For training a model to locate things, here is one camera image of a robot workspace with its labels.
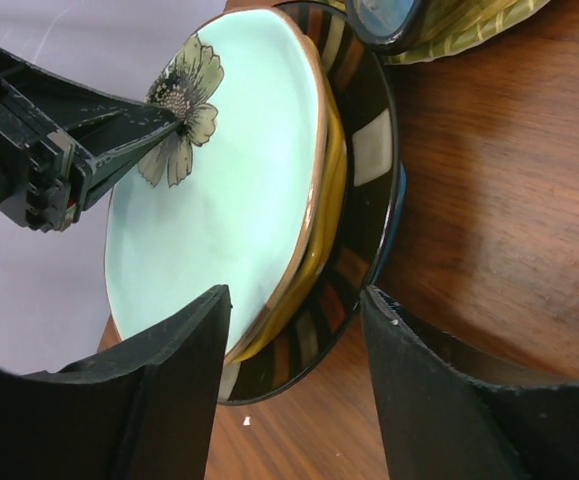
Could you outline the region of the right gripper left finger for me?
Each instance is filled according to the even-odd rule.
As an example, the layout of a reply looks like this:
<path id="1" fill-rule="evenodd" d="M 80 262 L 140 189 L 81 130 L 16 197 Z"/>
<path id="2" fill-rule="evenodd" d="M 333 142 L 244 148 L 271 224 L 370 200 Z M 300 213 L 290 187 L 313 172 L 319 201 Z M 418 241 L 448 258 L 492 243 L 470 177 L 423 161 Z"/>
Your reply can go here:
<path id="1" fill-rule="evenodd" d="M 0 479 L 200 479 L 229 290 L 55 373 L 0 370 Z"/>

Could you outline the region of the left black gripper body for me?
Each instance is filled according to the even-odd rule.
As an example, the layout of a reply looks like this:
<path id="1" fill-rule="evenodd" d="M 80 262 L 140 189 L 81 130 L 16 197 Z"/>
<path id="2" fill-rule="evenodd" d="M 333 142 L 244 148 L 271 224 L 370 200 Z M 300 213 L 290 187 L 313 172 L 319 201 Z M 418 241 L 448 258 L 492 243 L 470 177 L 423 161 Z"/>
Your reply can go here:
<path id="1" fill-rule="evenodd" d="M 0 82 L 0 212 L 35 231 L 63 231 L 81 144 Z"/>

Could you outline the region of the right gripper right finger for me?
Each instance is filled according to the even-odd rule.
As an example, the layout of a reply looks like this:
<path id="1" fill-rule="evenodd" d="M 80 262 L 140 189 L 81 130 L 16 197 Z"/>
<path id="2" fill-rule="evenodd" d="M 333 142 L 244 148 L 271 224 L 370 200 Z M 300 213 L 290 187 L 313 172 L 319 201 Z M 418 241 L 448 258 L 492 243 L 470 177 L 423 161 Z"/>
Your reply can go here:
<path id="1" fill-rule="evenodd" d="M 488 355 L 376 287 L 360 300 L 393 479 L 579 479 L 579 381 Z"/>

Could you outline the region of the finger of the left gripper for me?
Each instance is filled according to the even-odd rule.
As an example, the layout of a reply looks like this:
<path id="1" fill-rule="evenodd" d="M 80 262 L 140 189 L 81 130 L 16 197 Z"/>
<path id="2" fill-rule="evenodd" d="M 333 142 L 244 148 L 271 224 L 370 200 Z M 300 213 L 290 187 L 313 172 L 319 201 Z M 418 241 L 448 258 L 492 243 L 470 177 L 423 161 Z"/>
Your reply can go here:
<path id="1" fill-rule="evenodd" d="M 76 153 L 66 218 L 79 220 L 178 125 L 174 117 L 117 118 L 95 128 Z"/>
<path id="2" fill-rule="evenodd" d="M 0 47 L 0 82 L 28 99 L 81 145 L 105 122 L 169 117 L 162 107 L 107 94 L 40 68 Z"/>

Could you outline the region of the yellow dotted plate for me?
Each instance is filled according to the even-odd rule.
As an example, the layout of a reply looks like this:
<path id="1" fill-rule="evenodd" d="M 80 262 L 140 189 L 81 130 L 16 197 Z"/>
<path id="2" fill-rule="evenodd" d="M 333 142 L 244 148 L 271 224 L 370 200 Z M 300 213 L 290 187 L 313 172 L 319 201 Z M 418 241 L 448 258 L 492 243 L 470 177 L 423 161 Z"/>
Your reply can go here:
<path id="1" fill-rule="evenodd" d="M 327 77 L 323 80 L 328 103 L 328 136 L 315 225 L 287 291 L 271 312 L 263 316 L 261 329 L 235 357 L 237 362 L 253 357 L 287 325 L 318 280 L 333 248 L 346 189 L 347 149 L 332 88 Z"/>

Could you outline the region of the mint floral plate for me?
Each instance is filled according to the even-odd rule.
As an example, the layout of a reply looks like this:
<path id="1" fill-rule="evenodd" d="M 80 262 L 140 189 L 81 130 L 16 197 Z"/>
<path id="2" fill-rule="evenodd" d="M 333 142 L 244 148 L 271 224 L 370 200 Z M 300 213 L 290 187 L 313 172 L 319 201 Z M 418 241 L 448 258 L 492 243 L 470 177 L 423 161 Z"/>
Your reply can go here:
<path id="1" fill-rule="evenodd" d="M 224 284 L 234 359 L 287 291 L 311 234 L 325 82 L 302 30 L 271 7 L 206 23 L 169 71 L 197 98 L 185 139 L 192 166 L 170 162 L 157 184 L 134 169 L 116 184 L 105 250 L 113 324 L 128 339 Z"/>

